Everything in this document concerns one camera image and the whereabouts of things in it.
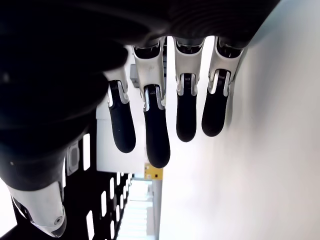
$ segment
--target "robotic finger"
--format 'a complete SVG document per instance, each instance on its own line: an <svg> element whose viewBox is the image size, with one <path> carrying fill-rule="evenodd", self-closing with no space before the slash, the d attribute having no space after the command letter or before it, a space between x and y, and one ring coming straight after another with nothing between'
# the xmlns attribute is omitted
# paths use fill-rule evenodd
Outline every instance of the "robotic finger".
<svg viewBox="0 0 320 240"><path fill-rule="evenodd" d="M156 168L165 167L170 159L166 122L163 39L150 41L145 47L133 47L146 131L146 152Z"/></svg>
<svg viewBox="0 0 320 240"><path fill-rule="evenodd" d="M197 84L199 82L204 38L176 37L175 77L177 82L176 133L183 142L191 141L197 130Z"/></svg>
<svg viewBox="0 0 320 240"><path fill-rule="evenodd" d="M219 37L214 47L209 67L209 83L202 115L202 130L209 136L217 136L225 124L230 83L234 80L244 48L234 48Z"/></svg>
<svg viewBox="0 0 320 240"><path fill-rule="evenodd" d="M106 71L109 86L106 94L109 106L113 139L123 153L130 153L136 146L136 133L128 97L128 82L125 68Z"/></svg>

